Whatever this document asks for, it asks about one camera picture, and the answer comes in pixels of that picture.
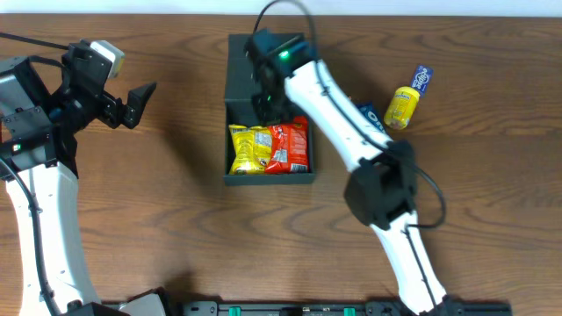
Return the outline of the yellow snack bag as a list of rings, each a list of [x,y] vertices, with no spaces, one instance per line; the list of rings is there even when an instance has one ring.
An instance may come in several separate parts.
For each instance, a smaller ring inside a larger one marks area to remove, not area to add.
[[[230,175],[260,175],[270,162],[272,136],[268,127],[229,125],[235,158]]]

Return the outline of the black box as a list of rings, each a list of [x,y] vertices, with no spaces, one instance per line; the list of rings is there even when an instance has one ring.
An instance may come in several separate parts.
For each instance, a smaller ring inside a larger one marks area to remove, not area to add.
[[[229,125],[258,126],[258,116],[253,109],[253,101],[262,93],[261,86],[251,76],[253,66],[244,53],[249,33],[229,34],[227,38],[227,75],[225,85],[225,167],[223,181],[226,186],[273,185],[273,184],[311,184],[316,176],[313,152],[313,122],[309,121],[307,135],[308,172],[275,175],[230,175],[235,158]]]

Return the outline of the red snack bag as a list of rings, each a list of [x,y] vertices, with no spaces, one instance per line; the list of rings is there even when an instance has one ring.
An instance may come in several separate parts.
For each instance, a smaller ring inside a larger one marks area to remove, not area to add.
[[[265,173],[307,173],[307,119],[298,116],[291,123],[269,126],[268,129],[272,136],[272,147]]]

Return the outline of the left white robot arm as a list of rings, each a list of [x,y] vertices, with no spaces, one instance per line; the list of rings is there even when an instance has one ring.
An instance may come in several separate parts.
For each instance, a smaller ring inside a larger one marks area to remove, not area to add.
[[[85,261],[78,223],[76,135],[99,120],[135,128],[155,84],[126,99],[105,90],[124,53],[104,40],[63,47],[57,61],[38,55],[1,63],[1,178],[18,223],[24,315],[168,315],[169,301],[153,289],[123,303],[104,303]]]

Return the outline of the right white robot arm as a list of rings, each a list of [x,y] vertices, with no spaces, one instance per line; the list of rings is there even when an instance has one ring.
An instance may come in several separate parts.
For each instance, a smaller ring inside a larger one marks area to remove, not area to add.
[[[422,242],[414,198],[414,150],[374,126],[335,82],[312,43],[301,35],[282,39],[262,29],[244,46],[262,91],[254,110],[264,124],[286,122],[297,112],[320,128],[349,172],[344,199],[353,215],[378,236],[399,286],[399,298],[414,315],[444,315],[446,290]]]

